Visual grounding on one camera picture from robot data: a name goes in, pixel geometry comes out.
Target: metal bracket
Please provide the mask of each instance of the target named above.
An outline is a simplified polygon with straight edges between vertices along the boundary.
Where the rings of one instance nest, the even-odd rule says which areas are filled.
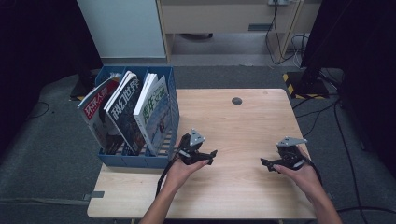
[[[201,136],[197,131],[191,129],[191,137],[190,137],[190,147],[203,143],[205,138]]]
[[[299,138],[292,138],[292,137],[285,137],[280,142],[276,143],[278,147],[289,147],[289,146],[296,146],[298,144],[307,143],[308,140],[306,139],[299,139]]]
[[[290,0],[268,0],[269,6],[287,6],[290,4]]]

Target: wooden table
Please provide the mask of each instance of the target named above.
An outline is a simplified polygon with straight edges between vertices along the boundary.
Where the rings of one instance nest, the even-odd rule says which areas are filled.
[[[234,105],[234,97],[242,104]],[[298,187],[260,162],[261,157],[279,159],[276,142],[285,136],[302,138],[285,91],[177,90],[177,99],[179,138],[194,128],[205,137],[201,152],[219,152],[211,166],[192,174],[178,191],[168,218],[315,218]],[[142,217],[161,172],[103,165],[94,191],[105,194],[91,199],[88,215]]]

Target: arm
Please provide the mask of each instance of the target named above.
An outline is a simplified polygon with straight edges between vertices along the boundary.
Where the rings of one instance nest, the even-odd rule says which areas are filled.
[[[303,150],[298,147],[303,155],[308,157]],[[314,168],[305,164],[298,171],[293,171],[281,165],[274,165],[274,168],[283,175],[290,177],[297,186],[305,193],[306,198],[312,203],[318,219],[318,223],[342,223],[337,211],[321,186]]]
[[[195,164],[186,165],[181,160],[176,160],[169,169],[163,188],[139,223],[163,223],[177,191],[192,173],[201,169],[207,163],[208,161],[198,161]]]

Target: blue plastic basket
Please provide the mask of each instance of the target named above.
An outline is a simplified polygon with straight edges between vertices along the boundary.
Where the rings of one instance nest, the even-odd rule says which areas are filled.
[[[173,157],[174,145],[177,140],[177,128],[179,112],[177,104],[177,92],[172,66],[104,66],[96,77],[95,85],[98,86],[106,79],[119,76],[123,78],[127,71],[137,75],[141,83],[144,83],[147,73],[155,73],[160,79],[165,76],[168,93],[171,101],[172,128],[168,133],[158,156],[153,157],[147,153],[146,147],[138,156],[128,156],[128,147],[124,147],[120,155],[107,155],[102,149],[98,157],[106,166],[158,168],[163,169]]]

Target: forearm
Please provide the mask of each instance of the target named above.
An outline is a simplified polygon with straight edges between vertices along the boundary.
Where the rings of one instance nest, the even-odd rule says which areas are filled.
[[[311,203],[314,205],[319,224],[343,223],[337,211],[335,210],[332,201],[330,201],[329,197],[324,191],[308,197]]]
[[[177,189],[164,186],[139,223],[162,224],[176,193]]]

